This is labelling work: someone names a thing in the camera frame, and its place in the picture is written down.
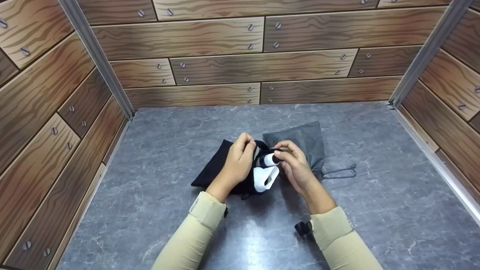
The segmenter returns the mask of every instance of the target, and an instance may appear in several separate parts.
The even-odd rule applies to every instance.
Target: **right hand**
[[[275,151],[274,155],[283,160],[281,166],[293,188],[305,197],[311,184],[318,184],[302,150],[292,141],[281,141],[273,148],[286,148],[286,151]]]

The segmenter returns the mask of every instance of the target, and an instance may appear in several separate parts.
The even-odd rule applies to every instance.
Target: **beige sleeve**
[[[341,207],[311,218],[313,236],[331,270],[382,269]]]
[[[187,218],[158,255],[152,270],[197,269],[226,207],[210,194],[201,192]]]

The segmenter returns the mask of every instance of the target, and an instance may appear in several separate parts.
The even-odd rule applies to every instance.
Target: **wood grain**
[[[438,158],[445,164],[450,172],[458,179],[467,192],[473,197],[473,199],[480,204],[480,192],[476,189],[468,178],[458,169],[458,167],[448,158],[448,156],[439,149],[436,152]]]
[[[57,268],[57,265],[60,262],[61,256],[63,255],[63,252],[65,251],[65,248],[67,247],[67,244],[70,241],[70,238],[73,236],[73,233],[75,232],[78,224],[80,223],[83,214],[87,210],[88,203],[92,199],[92,196],[94,195],[95,189],[99,184],[98,182],[100,181],[100,178],[102,177],[104,171],[105,171],[105,165],[103,163],[100,163],[100,167],[96,171],[96,174],[92,180],[92,183],[88,187],[88,190],[85,196],[83,197],[82,202],[80,203],[80,206],[73,217],[73,220],[68,226],[67,232],[63,236],[63,239],[60,243],[59,248],[57,249],[57,252],[55,252],[55,255],[53,255],[52,261],[50,262],[50,265],[48,266],[47,270],[55,270]]]
[[[259,104],[260,83],[127,89],[134,108]]]
[[[262,83],[260,104],[383,100],[392,95],[400,79],[392,76]]]
[[[478,189],[480,135],[420,81],[402,104]]]
[[[8,0],[0,3],[0,47],[20,68],[66,37],[72,30],[57,0]],[[20,48],[30,55],[25,56]]]
[[[172,58],[170,61],[178,85],[291,81],[346,77],[356,52],[357,49],[338,49]],[[184,68],[180,67],[181,63],[185,63]]]
[[[480,73],[480,12],[467,10],[442,48]]]
[[[73,33],[0,88],[0,172],[93,67],[85,47]]]
[[[267,17],[264,51],[418,45],[445,7]],[[276,23],[282,24],[276,29]]]
[[[154,0],[160,21],[374,9],[378,0]]]
[[[110,98],[8,255],[6,266],[47,268],[123,119],[117,102]],[[25,252],[22,244],[27,240],[33,244]],[[44,257],[46,248],[51,253]]]
[[[18,69],[10,59],[0,51],[0,85],[8,81],[13,75],[17,74]]]
[[[438,150],[438,144],[428,135],[428,133],[419,125],[417,120],[408,112],[408,110],[400,104],[398,110],[402,113],[403,117],[410,123],[413,129],[420,135],[420,137],[425,141],[425,143],[432,149],[433,152]]]
[[[110,89],[102,75],[94,68],[60,107],[59,114],[80,138],[83,138],[110,95]]]
[[[54,114],[0,177],[0,261],[15,244],[79,142],[75,132]]]
[[[125,126],[127,125],[127,119],[124,119],[123,122],[121,123],[119,129],[117,130],[117,134],[115,134],[115,138],[113,139],[112,143],[110,144],[110,146],[108,147],[108,151],[107,153],[105,154],[105,156],[103,157],[103,160],[102,162],[104,164],[107,164],[108,161],[110,160],[110,157],[112,156],[113,154],[113,150],[115,149],[115,146],[117,146],[117,144],[119,143],[119,140],[120,140],[120,136],[123,132],[123,130],[125,129]]]
[[[109,60],[252,53],[262,51],[264,18],[96,26],[93,31]]]
[[[451,0],[380,0],[378,8],[397,8],[397,7],[415,7],[415,6],[440,6],[448,5]]]
[[[480,111],[480,93],[475,92],[480,74],[443,50],[435,55],[420,80],[463,119],[468,121]]]
[[[349,77],[403,75],[421,45],[360,49]]]
[[[151,0],[78,0],[78,3],[90,25],[156,22]]]
[[[123,88],[175,85],[168,59],[112,61],[110,64]]]

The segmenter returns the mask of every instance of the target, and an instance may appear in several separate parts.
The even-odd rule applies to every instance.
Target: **white object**
[[[257,192],[269,190],[279,173],[280,170],[277,166],[268,168],[255,167],[253,169],[253,185],[255,190]]]

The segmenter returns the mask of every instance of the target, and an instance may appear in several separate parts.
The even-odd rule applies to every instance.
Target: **metal screw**
[[[5,21],[3,18],[0,18],[0,26],[2,28],[7,28],[8,27],[7,21]]]
[[[43,257],[46,257],[50,255],[50,249],[47,247],[44,251],[43,251]]]
[[[32,246],[32,243],[30,241],[27,241],[22,245],[22,249],[23,250],[28,250],[28,249],[30,249],[31,246]]]
[[[21,47],[21,48],[20,48],[20,51],[21,51],[22,54],[24,54],[25,56],[29,56],[29,55],[30,55],[30,50],[29,50],[27,47]]]

